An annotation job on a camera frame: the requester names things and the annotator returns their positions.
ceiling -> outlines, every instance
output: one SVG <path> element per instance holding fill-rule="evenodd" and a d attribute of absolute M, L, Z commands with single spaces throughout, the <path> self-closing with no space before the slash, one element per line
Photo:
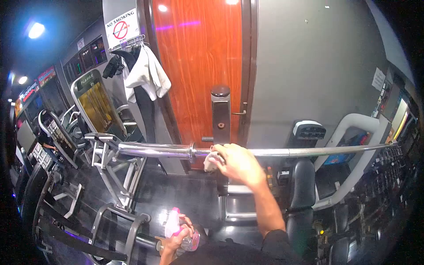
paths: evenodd
<path fill-rule="evenodd" d="M 54 64 L 66 47 L 96 21 L 102 14 L 101 0 L 85 1 L 8 1 L 4 14 L 2 37 L 3 51 L 9 57 L 3 67 L 15 73 L 11 98 L 30 85 L 31 80 Z M 37 39 L 28 37 L 28 25 L 38 22 L 45 26 L 44 33 Z M 19 85 L 17 79 L 27 76 L 28 81 Z"/>

purple light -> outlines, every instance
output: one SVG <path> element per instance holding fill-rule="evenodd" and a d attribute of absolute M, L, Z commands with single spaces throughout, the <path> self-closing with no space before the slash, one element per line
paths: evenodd
<path fill-rule="evenodd" d="M 170 25 L 170 26 L 164 26 L 164 27 L 158 27 L 158 28 L 156 28 L 156 30 L 157 31 L 163 31 L 163 30 L 165 30 L 165 29 L 170 29 L 170 28 L 173 28 L 174 26 L 173 25 Z"/>
<path fill-rule="evenodd" d="M 181 23 L 180 26 L 199 25 L 199 24 L 200 24 L 200 21 L 191 21 L 191 22 Z"/>
<path fill-rule="evenodd" d="M 68 231 L 65 231 L 65 233 L 67 233 L 68 235 L 70 235 L 70 236 L 72 236 L 72 237 L 78 238 L 76 235 L 74 235 L 74 234 L 72 234 L 72 233 L 69 233 Z"/>

ceiling light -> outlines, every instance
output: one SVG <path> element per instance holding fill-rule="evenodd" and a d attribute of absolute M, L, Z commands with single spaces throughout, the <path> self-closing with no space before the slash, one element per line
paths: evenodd
<path fill-rule="evenodd" d="M 162 11 L 162 12 L 166 12 L 168 10 L 168 8 L 164 5 L 159 5 L 158 8 L 159 8 L 159 11 Z"/>
<path fill-rule="evenodd" d="M 31 39 L 35 39 L 40 37 L 41 34 L 43 34 L 44 32 L 44 25 L 40 24 L 40 23 L 35 23 L 31 30 L 28 33 L 28 37 L 30 37 Z"/>
<path fill-rule="evenodd" d="M 22 84 L 24 84 L 27 81 L 27 79 L 28 79 L 28 77 L 23 76 L 23 77 L 19 78 L 18 83 L 22 85 Z"/>
<path fill-rule="evenodd" d="M 239 0 L 226 0 L 225 2 L 228 5 L 236 5 L 236 4 L 238 4 Z"/>

fingers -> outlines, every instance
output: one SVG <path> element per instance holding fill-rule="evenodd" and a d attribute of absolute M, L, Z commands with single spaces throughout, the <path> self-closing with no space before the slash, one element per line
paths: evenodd
<path fill-rule="evenodd" d="M 224 158 L 224 159 L 226 159 L 227 158 L 227 156 L 228 156 L 228 154 L 227 154 L 227 148 L 225 148 L 224 146 L 222 146 L 222 145 L 214 145 L 213 147 L 212 147 L 212 151 L 218 151 L 218 153 Z"/>
<path fill-rule="evenodd" d="M 188 226 L 187 224 L 183 224 L 181 227 L 183 227 L 183 228 L 184 228 L 184 230 L 188 229 L 188 234 L 190 234 L 190 237 L 193 237 L 193 230 L 194 230 L 194 227 L 193 227 L 193 226 Z"/>
<path fill-rule="evenodd" d="M 221 164 L 221 161 L 218 161 L 215 158 L 210 157 L 209 158 L 209 162 L 211 162 L 212 164 L 214 164 L 221 171 L 221 173 L 224 173 L 225 172 L 225 166 L 223 166 Z"/>
<path fill-rule="evenodd" d="M 186 227 L 178 234 L 178 236 L 176 236 L 176 241 L 179 245 L 181 245 L 183 239 L 188 235 L 191 234 L 191 236 L 193 237 L 193 232 L 190 232 L 190 228 L 188 228 L 187 225 L 185 225 Z"/>
<path fill-rule="evenodd" d="M 180 219 L 184 220 L 187 224 L 192 225 L 190 218 L 188 218 L 184 214 L 180 214 Z"/>

paper notice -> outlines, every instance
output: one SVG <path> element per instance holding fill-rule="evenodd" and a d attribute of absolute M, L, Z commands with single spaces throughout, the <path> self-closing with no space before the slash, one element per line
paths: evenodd
<path fill-rule="evenodd" d="M 372 80 L 372 86 L 375 87 L 378 91 L 381 91 L 381 89 L 383 88 L 383 84 L 384 84 L 385 79 L 386 79 L 386 76 L 377 67 L 375 69 L 374 78 Z"/>

